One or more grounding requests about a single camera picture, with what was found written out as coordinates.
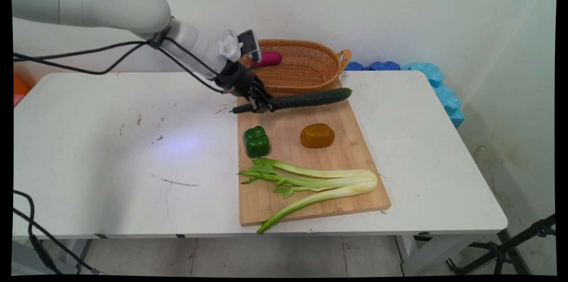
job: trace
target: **celery stalk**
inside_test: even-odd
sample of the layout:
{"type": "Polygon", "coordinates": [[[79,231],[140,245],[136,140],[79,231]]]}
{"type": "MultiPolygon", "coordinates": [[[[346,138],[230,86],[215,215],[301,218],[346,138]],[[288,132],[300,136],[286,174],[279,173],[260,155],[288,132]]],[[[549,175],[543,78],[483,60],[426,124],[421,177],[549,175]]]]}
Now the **celery stalk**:
{"type": "Polygon", "coordinates": [[[273,159],[259,157],[253,160],[254,166],[249,171],[240,171],[240,175],[251,177],[242,184],[252,183],[258,179],[275,181],[277,189],[276,193],[282,193],[284,199],[290,197],[294,191],[318,191],[313,195],[309,195],[299,201],[296,201],[287,207],[276,212],[269,219],[262,222],[260,229],[256,233],[262,234],[272,225],[276,224],[286,215],[307,207],[310,204],[321,201],[336,199],[341,197],[349,197],[351,195],[360,195],[375,189],[377,186],[377,176],[370,170],[315,170],[304,167],[295,167],[273,159]],[[274,168],[282,169],[297,175],[314,177],[317,179],[302,179],[296,177],[285,177],[274,168]]]}

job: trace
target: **table leg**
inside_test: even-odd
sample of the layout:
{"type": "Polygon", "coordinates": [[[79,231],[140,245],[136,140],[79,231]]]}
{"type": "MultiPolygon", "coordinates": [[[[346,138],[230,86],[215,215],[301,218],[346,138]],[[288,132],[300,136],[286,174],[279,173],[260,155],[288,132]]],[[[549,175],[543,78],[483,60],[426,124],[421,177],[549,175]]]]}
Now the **table leg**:
{"type": "Polygon", "coordinates": [[[479,235],[436,235],[424,246],[410,254],[402,264],[405,276],[418,275],[456,255],[479,239],[479,235]]]}
{"type": "Polygon", "coordinates": [[[413,235],[396,235],[396,243],[398,244],[403,262],[418,251],[418,245],[416,245],[413,235]]]}

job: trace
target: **floor tile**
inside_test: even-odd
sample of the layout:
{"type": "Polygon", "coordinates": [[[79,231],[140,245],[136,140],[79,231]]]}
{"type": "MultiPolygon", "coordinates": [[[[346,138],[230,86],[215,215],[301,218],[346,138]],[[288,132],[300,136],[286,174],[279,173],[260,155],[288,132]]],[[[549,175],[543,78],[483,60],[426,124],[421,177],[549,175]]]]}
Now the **floor tile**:
{"type": "Polygon", "coordinates": [[[342,238],[348,277],[402,276],[400,255],[392,235],[342,238]]]}
{"type": "Polygon", "coordinates": [[[347,276],[341,237],[200,238],[191,276],[339,278],[347,276]]]}
{"type": "MultiPolygon", "coordinates": [[[[197,239],[98,239],[85,262],[106,274],[190,276],[197,239]]],[[[82,269],[81,274],[90,274],[82,269]]]]}

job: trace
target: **black cable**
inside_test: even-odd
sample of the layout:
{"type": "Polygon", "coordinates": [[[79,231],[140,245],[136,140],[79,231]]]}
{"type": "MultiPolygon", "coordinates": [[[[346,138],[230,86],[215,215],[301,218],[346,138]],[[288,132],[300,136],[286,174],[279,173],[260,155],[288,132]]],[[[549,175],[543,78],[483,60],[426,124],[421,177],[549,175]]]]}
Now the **black cable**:
{"type": "Polygon", "coordinates": [[[197,81],[201,82],[201,84],[203,84],[207,88],[210,88],[211,90],[213,90],[215,92],[223,93],[223,90],[216,89],[216,88],[210,86],[209,84],[207,84],[205,81],[199,79],[199,77],[197,75],[195,75],[195,73],[191,72],[189,69],[187,69],[185,66],[183,66],[179,61],[176,60],[176,58],[174,58],[172,55],[170,55],[164,49],[158,47],[158,50],[161,51],[162,53],[164,53],[164,55],[168,56],[169,59],[172,59],[173,62],[176,62],[178,66],[181,66],[181,68],[183,70],[185,70],[187,73],[191,74],[191,77],[194,77],[195,79],[197,79],[197,81]]]}
{"type": "Polygon", "coordinates": [[[124,55],[122,55],[118,60],[116,60],[116,62],[114,62],[108,69],[106,69],[105,71],[90,71],[90,70],[85,70],[85,69],[80,69],[80,68],[75,68],[73,66],[67,66],[67,65],[60,65],[57,64],[55,62],[49,62],[49,61],[45,61],[45,60],[41,60],[41,59],[37,59],[34,57],[28,57],[25,55],[21,55],[20,53],[16,53],[14,52],[14,57],[18,57],[21,59],[26,59],[29,61],[33,61],[33,62],[37,62],[40,64],[44,64],[44,65],[51,65],[51,66],[56,66],[58,68],[63,68],[63,69],[67,69],[67,70],[72,70],[72,71],[77,71],[77,72],[81,72],[81,73],[88,73],[88,74],[97,74],[97,75],[101,75],[101,74],[106,74],[108,72],[110,72],[112,69],[114,69],[115,66],[117,66],[120,62],[122,62],[122,60],[124,60],[126,57],[128,57],[132,52],[136,51],[136,49],[138,49],[139,47],[142,47],[142,45],[148,44],[148,41],[146,42],[142,42],[140,41],[140,43],[135,46],[134,48],[130,49],[128,52],[124,53],[124,55]]]}
{"type": "Polygon", "coordinates": [[[55,274],[63,274],[63,273],[61,273],[60,270],[57,269],[57,267],[55,266],[55,262],[53,262],[53,259],[51,258],[51,256],[47,253],[45,248],[41,245],[41,242],[39,242],[39,239],[37,239],[37,237],[32,232],[32,222],[34,222],[34,215],[35,215],[34,200],[32,200],[32,197],[30,197],[29,195],[27,195],[26,193],[23,193],[21,191],[14,190],[14,194],[21,195],[22,197],[25,197],[28,200],[28,203],[30,204],[30,221],[28,221],[28,237],[30,238],[30,242],[32,243],[32,246],[34,247],[34,250],[36,251],[37,256],[39,256],[39,258],[43,262],[43,264],[47,268],[49,268],[50,270],[55,272],[55,274]]]}
{"type": "Polygon", "coordinates": [[[46,229],[44,229],[41,225],[37,224],[37,222],[33,221],[32,219],[30,219],[29,217],[27,217],[27,215],[23,214],[21,211],[19,211],[18,209],[16,209],[15,207],[12,207],[12,211],[14,213],[16,213],[16,215],[20,216],[22,219],[26,220],[28,223],[30,223],[31,225],[34,225],[38,230],[40,230],[43,234],[45,234],[46,237],[48,237],[51,241],[53,241],[53,243],[57,244],[57,246],[59,246],[61,249],[63,249],[63,251],[67,252],[72,258],[74,258],[75,260],[77,260],[77,262],[79,262],[82,266],[84,266],[87,270],[93,270],[93,268],[89,265],[86,264],[85,261],[83,261],[81,258],[79,258],[77,255],[75,255],[75,253],[73,253],[71,250],[69,250],[65,245],[63,245],[61,242],[59,242],[59,240],[55,239],[55,237],[53,237],[53,235],[51,235],[51,233],[49,233],[46,229]]]}
{"type": "MultiPolygon", "coordinates": [[[[219,73],[217,73],[215,70],[211,69],[211,67],[209,67],[208,65],[206,65],[203,61],[201,61],[199,58],[197,58],[195,55],[193,55],[193,53],[189,52],[186,48],[182,47],[181,45],[179,45],[179,43],[177,43],[176,41],[174,41],[172,38],[166,37],[166,40],[171,41],[174,45],[176,45],[179,49],[183,50],[185,53],[187,53],[188,55],[190,55],[191,57],[193,57],[194,59],[197,60],[197,62],[199,62],[201,65],[203,65],[207,70],[213,72],[213,74],[215,74],[215,76],[217,76],[217,78],[220,78],[221,80],[229,80],[231,77],[223,77],[221,76],[219,73]]],[[[41,56],[41,57],[30,57],[30,56],[26,56],[26,55],[22,55],[21,53],[16,53],[14,52],[14,62],[18,62],[18,61],[32,61],[32,62],[37,62],[40,64],[44,64],[44,65],[51,65],[51,66],[55,66],[57,68],[62,68],[62,69],[67,69],[67,70],[72,70],[72,71],[76,71],[76,72],[81,72],[81,73],[88,73],[88,74],[96,74],[96,75],[102,75],[102,74],[106,74],[108,72],[110,72],[112,69],[114,69],[115,66],[117,66],[120,62],[122,62],[122,60],[124,60],[126,57],[128,57],[132,52],[136,51],[138,48],[142,47],[142,45],[146,45],[149,44],[150,40],[148,41],[128,41],[125,43],[119,43],[119,44],[114,44],[114,45],[109,45],[108,47],[102,47],[102,48],[98,48],[98,49],[91,49],[91,50],[86,50],[86,51],[79,51],[79,52],[70,52],[70,53],[63,53],[60,55],[52,55],[52,56],[41,56]],[[99,52],[99,51],[105,51],[108,49],[112,49],[112,48],[117,48],[117,47],[122,47],[124,45],[130,45],[130,44],[137,44],[134,48],[130,49],[128,52],[126,52],[124,55],[122,55],[118,60],[116,60],[116,62],[114,62],[108,69],[104,70],[104,71],[90,71],[90,70],[85,70],[85,69],[80,69],[80,68],[75,68],[72,66],[67,66],[67,65],[61,65],[61,64],[57,64],[55,62],[49,62],[49,61],[45,61],[45,59],[56,59],[56,58],[63,58],[63,57],[70,57],[70,56],[77,56],[77,55],[84,55],[87,53],[94,53],[94,52],[99,52]]],[[[172,61],[176,62],[176,64],[178,66],[180,66],[183,70],[185,70],[187,73],[189,73],[192,77],[194,77],[197,81],[199,81],[201,84],[203,84],[204,86],[206,86],[207,88],[218,92],[218,93],[223,93],[223,90],[219,90],[216,89],[212,86],[210,86],[209,84],[207,84],[205,81],[201,80],[199,77],[197,77],[197,75],[195,75],[193,72],[191,72],[189,69],[187,69],[184,65],[182,65],[179,61],[177,61],[172,55],[170,55],[168,52],[166,52],[164,49],[159,48],[158,50],[161,51],[162,53],[164,53],[164,55],[168,56],[169,59],[171,59],[172,61]]]]}
{"type": "MultiPolygon", "coordinates": [[[[34,57],[34,59],[45,60],[45,59],[57,59],[57,58],[65,58],[65,57],[86,55],[87,53],[101,52],[101,51],[110,50],[110,49],[114,49],[114,48],[118,48],[118,47],[123,47],[123,46],[125,46],[125,45],[140,44],[140,43],[142,43],[142,41],[128,41],[128,42],[124,42],[124,43],[117,43],[117,44],[113,44],[113,45],[108,45],[107,47],[102,47],[102,48],[98,48],[98,49],[91,49],[91,50],[77,51],[77,52],[69,52],[69,53],[61,53],[60,55],[34,57]]],[[[21,62],[21,61],[31,61],[31,60],[28,60],[28,59],[14,59],[14,62],[21,62]]]]}

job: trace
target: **orange object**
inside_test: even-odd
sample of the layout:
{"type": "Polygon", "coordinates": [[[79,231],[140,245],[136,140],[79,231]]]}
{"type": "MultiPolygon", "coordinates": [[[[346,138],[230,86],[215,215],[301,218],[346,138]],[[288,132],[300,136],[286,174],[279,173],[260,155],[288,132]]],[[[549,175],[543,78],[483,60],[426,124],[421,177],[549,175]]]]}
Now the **orange object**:
{"type": "Polygon", "coordinates": [[[28,94],[28,92],[30,92],[30,88],[28,88],[23,82],[22,80],[20,80],[20,77],[18,77],[16,75],[16,73],[14,73],[14,94],[23,94],[26,95],[28,94]]]}
{"type": "Polygon", "coordinates": [[[323,148],[331,146],[335,139],[335,132],[324,123],[316,123],[307,126],[300,134],[302,146],[308,148],[323,148]]]}

